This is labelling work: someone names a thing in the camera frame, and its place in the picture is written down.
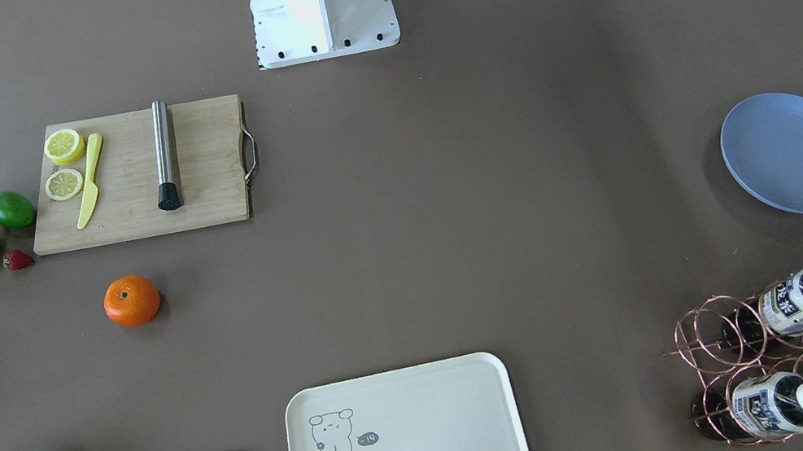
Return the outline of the orange mandarin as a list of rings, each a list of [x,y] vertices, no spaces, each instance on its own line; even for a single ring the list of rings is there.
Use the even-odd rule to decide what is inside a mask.
[[[159,289],[138,274],[114,280],[104,294],[104,313],[118,325],[146,324],[156,317],[162,304]]]

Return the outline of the blue plate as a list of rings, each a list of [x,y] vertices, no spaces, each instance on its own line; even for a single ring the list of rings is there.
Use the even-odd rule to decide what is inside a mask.
[[[725,117],[720,151],[735,182],[761,203],[803,214],[803,97],[754,95]]]

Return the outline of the cream rabbit tray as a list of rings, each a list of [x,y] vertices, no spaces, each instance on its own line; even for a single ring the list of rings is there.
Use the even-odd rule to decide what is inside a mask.
[[[292,396],[287,451],[530,451],[509,372],[474,352]]]

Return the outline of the steel muddler black tip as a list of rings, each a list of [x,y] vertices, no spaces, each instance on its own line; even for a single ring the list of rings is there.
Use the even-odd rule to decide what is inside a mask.
[[[157,205],[161,211],[173,211],[182,207],[181,193],[176,175],[175,151],[172,142],[172,124],[165,101],[154,100],[151,104],[153,120],[153,144],[158,177]]]

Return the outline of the bamboo cutting board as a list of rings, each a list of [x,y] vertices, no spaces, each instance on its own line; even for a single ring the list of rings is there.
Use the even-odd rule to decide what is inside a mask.
[[[150,109],[69,121],[80,135],[103,136],[95,175],[100,196],[89,223],[78,229],[80,197],[57,202],[41,191],[33,250],[45,256],[248,219],[247,175],[255,164],[244,155],[242,112],[237,95],[169,107],[173,174],[182,202],[172,211],[162,211],[156,200]]]

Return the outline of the yellow plastic knife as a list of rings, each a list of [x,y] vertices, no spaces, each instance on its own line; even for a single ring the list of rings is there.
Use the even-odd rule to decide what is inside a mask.
[[[99,186],[95,181],[99,157],[103,146],[103,136],[96,132],[89,135],[86,139],[85,175],[82,185],[81,209],[79,210],[76,227],[78,230],[85,229],[90,223],[90,218],[94,215],[98,197],[100,196]]]

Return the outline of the lemon slice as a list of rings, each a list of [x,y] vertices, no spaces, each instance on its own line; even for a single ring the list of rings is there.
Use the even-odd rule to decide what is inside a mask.
[[[59,169],[52,173],[44,183],[44,191],[50,200],[56,202],[70,200],[84,187],[84,175],[72,168]]]

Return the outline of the lemon half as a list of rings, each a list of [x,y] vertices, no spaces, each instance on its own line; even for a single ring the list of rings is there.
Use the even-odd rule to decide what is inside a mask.
[[[70,127],[57,129],[46,137],[42,154],[55,165],[77,162],[85,155],[85,136]]]

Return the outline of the red strawberry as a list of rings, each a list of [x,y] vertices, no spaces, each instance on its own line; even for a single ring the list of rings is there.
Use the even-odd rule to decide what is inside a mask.
[[[11,272],[27,269],[33,264],[35,264],[34,258],[20,249],[8,251],[2,258],[2,267]]]

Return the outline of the green lime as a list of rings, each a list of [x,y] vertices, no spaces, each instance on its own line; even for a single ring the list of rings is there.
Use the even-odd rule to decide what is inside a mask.
[[[15,230],[33,226],[35,219],[36,206],[29,199],[17,191],[0,192],[0,226]]]

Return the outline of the tea bottle top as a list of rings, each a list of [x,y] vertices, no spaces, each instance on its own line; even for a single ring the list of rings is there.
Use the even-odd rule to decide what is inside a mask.
[[[803,334],[803,269],[759,296],[740,302],[727,316],[718,346],[749,352],[766,350],[776,341]]]

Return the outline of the tea bottle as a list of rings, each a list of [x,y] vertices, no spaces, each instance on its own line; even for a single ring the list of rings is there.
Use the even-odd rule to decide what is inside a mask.
[[[718,346],[749,352],[766,350],[776,341],[803,334],[803,269],[759,296],[740,302],[727,316]]]
[[[803,376],[790,371],[717,381],[692,401],[691,416],[703,436],[760,444],[803,433]]]

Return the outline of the tea bottle lower middle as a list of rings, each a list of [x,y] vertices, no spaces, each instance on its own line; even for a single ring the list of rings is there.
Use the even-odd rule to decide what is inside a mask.
[[[717,381],[692,401],[691,416],[703,436],[760,444],[803,433],[803,376],[790,371]]]

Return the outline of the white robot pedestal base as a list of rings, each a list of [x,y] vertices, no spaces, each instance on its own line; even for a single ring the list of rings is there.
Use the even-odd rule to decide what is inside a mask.
[[[391,0],[250,0],[260,69],[282,68],[398,45]]]

